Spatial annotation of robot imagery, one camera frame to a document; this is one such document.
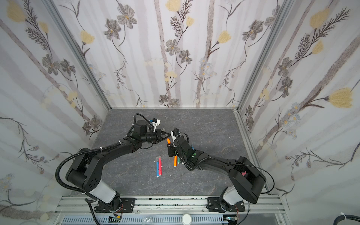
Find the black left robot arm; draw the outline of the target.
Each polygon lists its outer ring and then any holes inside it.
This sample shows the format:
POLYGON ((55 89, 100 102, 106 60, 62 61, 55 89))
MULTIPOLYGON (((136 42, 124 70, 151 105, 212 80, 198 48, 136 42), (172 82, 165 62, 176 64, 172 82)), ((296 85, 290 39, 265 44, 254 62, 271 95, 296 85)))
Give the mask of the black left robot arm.
POLYGON ((133 124, 130 133, 117 143, 97 149, 81 150, 66 174, 66 180, 77 192, 96 198, 105 204, 120 201, 118 192, 102 180, 103 167, 127 154, 142 148, 143 143, 158 144, 170 134, 157 128, 151 122, 140 120, 133 124))

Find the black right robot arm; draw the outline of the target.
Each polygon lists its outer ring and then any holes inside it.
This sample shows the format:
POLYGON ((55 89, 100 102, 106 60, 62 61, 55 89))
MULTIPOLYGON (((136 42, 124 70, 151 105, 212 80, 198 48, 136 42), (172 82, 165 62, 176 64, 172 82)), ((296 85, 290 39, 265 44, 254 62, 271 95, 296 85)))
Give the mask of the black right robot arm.
POLYGON ((266 178, 247 158, 230 160, 194 149, 184 137, 167 139, 168 155, 177 156, 189 171, 209 170, 229 177, 237 193, 249 203, 257 203, 266 178))

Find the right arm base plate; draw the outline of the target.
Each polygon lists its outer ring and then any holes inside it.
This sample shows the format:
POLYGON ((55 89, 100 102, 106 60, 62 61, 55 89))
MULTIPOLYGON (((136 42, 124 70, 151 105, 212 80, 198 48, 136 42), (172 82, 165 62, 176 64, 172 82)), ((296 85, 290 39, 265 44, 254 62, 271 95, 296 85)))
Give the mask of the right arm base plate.
POLYGON ((244 212, 243 198, 238 194, 234 186, 227 187, 220 197, 208 197, 206 208, 209 212, 244 212))

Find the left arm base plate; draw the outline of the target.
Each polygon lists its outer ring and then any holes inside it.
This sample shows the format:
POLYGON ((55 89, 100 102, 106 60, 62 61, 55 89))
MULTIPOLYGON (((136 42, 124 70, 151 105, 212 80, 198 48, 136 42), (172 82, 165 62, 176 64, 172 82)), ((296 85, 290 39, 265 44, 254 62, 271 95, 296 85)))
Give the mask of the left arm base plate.
POLYGON ((135 198, 114 198, 110 203, 101 200, 94 207, 96 213, 132 213, 135 206, 135 198))

